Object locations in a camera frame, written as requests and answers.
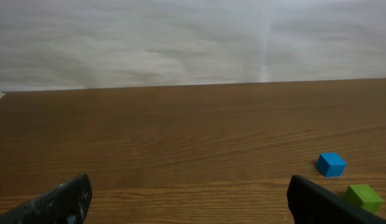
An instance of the blue cube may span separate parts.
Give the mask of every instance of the blue cube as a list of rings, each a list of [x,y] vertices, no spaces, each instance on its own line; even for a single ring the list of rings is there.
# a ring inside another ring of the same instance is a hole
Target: blue cube
[[[347,164],[335,152],[322,153],[316,167],[325,177],[339,177]]]

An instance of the tabletop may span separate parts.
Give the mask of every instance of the tabletop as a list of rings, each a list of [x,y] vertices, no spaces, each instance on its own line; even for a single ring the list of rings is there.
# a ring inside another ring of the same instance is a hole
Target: tabletop
[[[337,152],[340,178],[315,168]],[[369,184],[386,218],[386,79],[7,93],[0,213],[87,173],[94,223],[294,223],[294,174]]]

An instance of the wrinkled white fabric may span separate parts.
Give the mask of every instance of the wrinkled white fabric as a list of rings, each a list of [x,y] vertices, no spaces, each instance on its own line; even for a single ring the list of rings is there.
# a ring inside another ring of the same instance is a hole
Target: wrinkled white fabric
[[[0,0],[0,91],[386,77],[386,0]]]

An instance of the green cube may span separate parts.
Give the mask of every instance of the green cube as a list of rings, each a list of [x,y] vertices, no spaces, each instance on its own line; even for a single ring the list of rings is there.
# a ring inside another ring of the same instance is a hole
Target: green cube
[[[367,184],[350,185],[344,196],[345,200],[364,210],[376,213],[384,202],[382,198]]]

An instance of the toy block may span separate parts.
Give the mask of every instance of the toy block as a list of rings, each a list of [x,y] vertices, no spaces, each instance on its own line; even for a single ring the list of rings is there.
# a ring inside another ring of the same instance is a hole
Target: toy block
[[[335,152],[322,153],[316,167],[325,177],[339,177],[347,164]]]
[[[350,185],[344,196],[345,200],[363,208],[371,213],[376,213],[381,204],[382,198],[367,184]]]

